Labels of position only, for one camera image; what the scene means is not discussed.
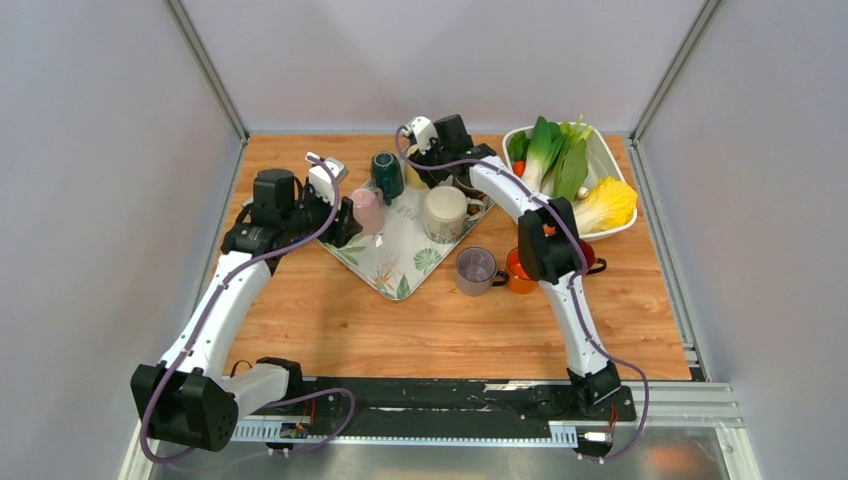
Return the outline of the pink faceted mug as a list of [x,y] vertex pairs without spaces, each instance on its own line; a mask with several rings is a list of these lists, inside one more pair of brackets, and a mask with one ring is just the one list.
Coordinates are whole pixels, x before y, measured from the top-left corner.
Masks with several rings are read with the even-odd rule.
[[377,235],[385,225],[383,192],[379,188],[358,188],[350,196],[354,219],[364,235]]

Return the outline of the purple mug black handle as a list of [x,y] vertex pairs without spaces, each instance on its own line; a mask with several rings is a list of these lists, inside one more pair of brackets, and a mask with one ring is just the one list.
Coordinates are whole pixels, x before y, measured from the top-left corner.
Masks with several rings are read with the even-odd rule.
[[481,247],[463,249],[455,261],[456,287],[465,295],[477,297],[492,287],[505,286],[509,276],[497,268],[494,255]]

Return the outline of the orange mug black handle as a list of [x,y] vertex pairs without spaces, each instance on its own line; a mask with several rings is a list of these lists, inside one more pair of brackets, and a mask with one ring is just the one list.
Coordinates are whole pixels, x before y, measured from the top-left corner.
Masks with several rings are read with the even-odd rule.
[[516,294],[530,294],[536,287],[537,282],[532,280],[525,272],[521,262],[519,250],[513,248],[506,257],[505,271],[509,276],[507,287]]

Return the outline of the red mug black handle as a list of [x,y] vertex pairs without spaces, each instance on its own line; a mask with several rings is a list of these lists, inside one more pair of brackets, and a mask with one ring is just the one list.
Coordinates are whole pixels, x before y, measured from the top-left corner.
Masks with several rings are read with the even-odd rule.
[[587,275],[598,274],[607,269],[607,260],[596,255],[593,247],[585,240],[580,241],[581,250],[587,261]]

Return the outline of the pale yellow mug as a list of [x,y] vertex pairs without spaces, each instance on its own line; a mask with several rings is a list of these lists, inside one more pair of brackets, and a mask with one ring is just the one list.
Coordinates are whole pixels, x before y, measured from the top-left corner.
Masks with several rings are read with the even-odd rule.
[[[418,146],[410,146],[407,149],[407,157],[409,159],[413,159],[418,154],[418,151],[419,151]],[[426,189],[428,189],[427,184],[424,181],[421,180],[419,173],[408,162],[405,163],[405,180],[406,180],[406,185],[409,188],[412,188],[412,189],[415,189],[415,190],[426,190]]]

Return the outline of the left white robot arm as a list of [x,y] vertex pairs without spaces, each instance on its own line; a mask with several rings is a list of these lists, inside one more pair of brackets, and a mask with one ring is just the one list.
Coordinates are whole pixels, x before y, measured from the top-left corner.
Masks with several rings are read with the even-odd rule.
[[237,422],[263,408],[293,414],[306,393],[299,363],[263,357],[245,373],[223,377],[227,354],[245,316],[282,256],[314,240],[343,245],[360,232],[352,202],[339,193],[347,177],[334,159],[319,161],[306,181],[267,169],[225,234],[207,291],[178,339],[130,381],[142,432],[151,439],[217,452]]

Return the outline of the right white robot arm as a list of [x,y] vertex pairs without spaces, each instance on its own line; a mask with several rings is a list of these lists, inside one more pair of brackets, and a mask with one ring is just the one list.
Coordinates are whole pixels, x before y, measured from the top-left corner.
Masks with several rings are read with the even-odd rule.
[[398,156],[419,173],[464,173],[515,221],[519,261],[548,298],[567,352],[570,402],[584,418],[605,411],[622,382],[592,318],[584,288],[589,262],[573,209],[564,198],[532,191],[495,152],[443,153],[432,121],[415,117],[394,134]]

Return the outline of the black floral upright mug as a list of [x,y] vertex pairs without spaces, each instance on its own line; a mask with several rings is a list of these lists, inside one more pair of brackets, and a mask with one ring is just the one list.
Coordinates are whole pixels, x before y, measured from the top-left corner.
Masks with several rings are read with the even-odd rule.
[[493,204],[487,194],[470,185],[469,179],[467,177],[454,177],[452,185],[456,188],[459,188],[465,194],[466,197],[481,201],[487,208],[490,208]]

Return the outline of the large floral cream mug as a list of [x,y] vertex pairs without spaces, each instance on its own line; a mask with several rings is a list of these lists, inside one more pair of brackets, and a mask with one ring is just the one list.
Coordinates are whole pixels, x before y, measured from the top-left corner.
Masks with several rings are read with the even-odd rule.
[[466,224],[479,220],[487,210],[486,204],[467,197],[453,186],[437,186],[424,199],[424,232],[428,239],[439,244],[459,241]]

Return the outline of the dark green faceted mug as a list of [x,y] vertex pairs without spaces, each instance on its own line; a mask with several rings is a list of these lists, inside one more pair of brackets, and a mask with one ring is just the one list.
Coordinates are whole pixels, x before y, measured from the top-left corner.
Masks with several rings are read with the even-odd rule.
[[391,206],[403,194],[402,165],[395,154],[388,151],[375,154],[371,159],[370,174],[374,186],[382,191],[386,206]]

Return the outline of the small red tomato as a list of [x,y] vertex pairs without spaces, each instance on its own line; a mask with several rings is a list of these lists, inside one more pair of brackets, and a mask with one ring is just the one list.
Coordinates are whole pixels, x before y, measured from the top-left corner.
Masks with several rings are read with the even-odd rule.
[[515,161],[512,170],[516,176],[523,177],[526,170],[526,162],[523,160]]

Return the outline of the green bok choy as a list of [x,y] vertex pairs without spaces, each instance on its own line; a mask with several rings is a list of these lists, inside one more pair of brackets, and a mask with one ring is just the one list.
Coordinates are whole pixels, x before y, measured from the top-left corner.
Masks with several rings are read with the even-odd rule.
[[538,116],[532,128],[505,138],[505,153],[511,168],[526,162],[524,183],[551,198],[576,201],[576,194],[589,173],[588,147],[595,128],[583,121],[555,122]]

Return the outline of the floral white serving tray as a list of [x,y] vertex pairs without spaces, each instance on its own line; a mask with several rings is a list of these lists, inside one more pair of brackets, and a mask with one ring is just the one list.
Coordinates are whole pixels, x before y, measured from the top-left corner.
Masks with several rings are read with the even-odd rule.
[[383,203],[385,225],[377,235],[361,232],[341,247],[323,247],[383,297],[407,298],[480,220],[468,222],[455,243],[431,241],[424,232],[424,199],[430,190],[406,186],[391,206]]

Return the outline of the yellow napa cabbage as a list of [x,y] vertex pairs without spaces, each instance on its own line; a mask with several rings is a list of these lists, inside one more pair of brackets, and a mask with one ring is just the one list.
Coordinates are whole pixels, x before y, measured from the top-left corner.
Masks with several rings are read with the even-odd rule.
[[626,182],[604,178],[574,207],[578,233],[584,236],[627,225],[638,200],[638,193]]

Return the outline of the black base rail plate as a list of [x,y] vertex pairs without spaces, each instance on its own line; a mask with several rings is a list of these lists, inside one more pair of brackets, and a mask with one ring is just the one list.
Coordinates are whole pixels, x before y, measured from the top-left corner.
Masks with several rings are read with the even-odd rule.
[[549,438],[551,424],[637,418],[627,387],[597,404],[570,383],[432,378],[317,377],[306,401],[264,408],[314,436],[529,440]]

